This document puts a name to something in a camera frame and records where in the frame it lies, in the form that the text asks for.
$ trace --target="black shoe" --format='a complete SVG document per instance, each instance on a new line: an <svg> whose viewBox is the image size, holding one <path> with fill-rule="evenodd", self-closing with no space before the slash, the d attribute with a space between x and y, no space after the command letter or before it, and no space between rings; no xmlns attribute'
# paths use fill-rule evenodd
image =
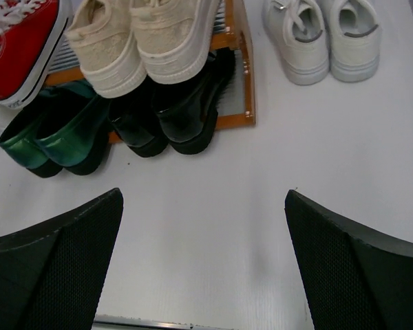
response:
<svg viewBox="0 0 413 330"><path fill-rule="evenodd" d="M151 96L156 85L147 77L134 91L113 99L108 116L116 134L134 153L144 158L159 155L168 145L151 109Z"/></svg>
<svg viewBox="0 0 413 330"><path fill-rule="evenodd" d="M217 102L234 69L234 52L220 49L209 54L196 77L177 85L156 87L151 107L177 152L195 155L207 148L218 118Z"/></svg>

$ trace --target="wooden shoe rack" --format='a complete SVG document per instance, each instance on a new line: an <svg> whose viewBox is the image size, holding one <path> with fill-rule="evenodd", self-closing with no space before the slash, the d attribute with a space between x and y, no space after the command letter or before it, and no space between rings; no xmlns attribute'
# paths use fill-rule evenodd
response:
<svg viewBox="0 0 413 330"><path fill-rule="evenodd" d="M229 47L236 54L234 81L218 104L216 129L232 129L255 125L255 86L253 44L243 0L221 0L215 19L211 50ZM65 43L59 52L45 85L59 85L82 79L78 61ZM110 142L119 138L111 133Z"/></svg>

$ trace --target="green shoe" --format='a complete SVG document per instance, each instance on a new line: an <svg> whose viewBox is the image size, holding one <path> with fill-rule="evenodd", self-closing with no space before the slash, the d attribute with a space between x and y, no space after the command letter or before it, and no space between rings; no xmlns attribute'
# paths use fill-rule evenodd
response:
<svg viewBox="0 0 413 330"><path fill-rule="evenodd" d="M107 148L110 100L96 94L92 99L77 98L76 93L83 95L86 86L75 83L81 86L63 91L64 99L56 111L49 111L42 119L35 142L59 166L77 175L88 175L99 167Z"/></svg>
<svg viewBox="0 0 413 330"><path fill-rule="evenodd" d="M62 167L55 164L34 142L43 117L57 99L53 89L45 89L14 118L0 136L0 147L18 164L39 177L52 177Z"/></svg>

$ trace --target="white sneaker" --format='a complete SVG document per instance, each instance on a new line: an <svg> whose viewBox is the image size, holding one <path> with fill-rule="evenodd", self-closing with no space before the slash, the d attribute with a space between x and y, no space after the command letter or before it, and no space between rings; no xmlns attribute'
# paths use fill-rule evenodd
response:
<svg viewBox="0 0 413 330"><path fill-rule="evenodd" d="M220 0L136 0L132 27L149 76L178 84L204 67Z"/></svg>
<svg viewBox="0 0 413 330"><path fill-rule="evenodd" d="M311 85L329 72L323 13L315 0L265 0L264 25L279 50L286 76Z"/></svg>
<svg viewBox="0 0 413 330"><path fill-rule="evenodd" d="M96 93L117 98L147 76L131 29L132 0L83 0L65 33Z"/></svg>
<svg viewBox="0 0 413 330"><path fill-rule="evenodd" d="M382 35L372 0L319 1L330 30L333 76L347 83L372 77Z"/></svg>

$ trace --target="floor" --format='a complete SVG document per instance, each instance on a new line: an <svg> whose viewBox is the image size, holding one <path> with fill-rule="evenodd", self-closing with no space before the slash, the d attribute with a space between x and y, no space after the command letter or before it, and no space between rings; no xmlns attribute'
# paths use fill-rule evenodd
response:
<svg viewBox="0 0 413 330"><path fill-rule="evenodd" d="M376 0L381 66L362 83L288 82L246 0L258 123L203 154L139 159L126 146L89 177L42 180L0 151L0 236L119 187L125 211L99 315L226 329L313 324L284 216L289 189L413 242L413 15Z"/></svg>

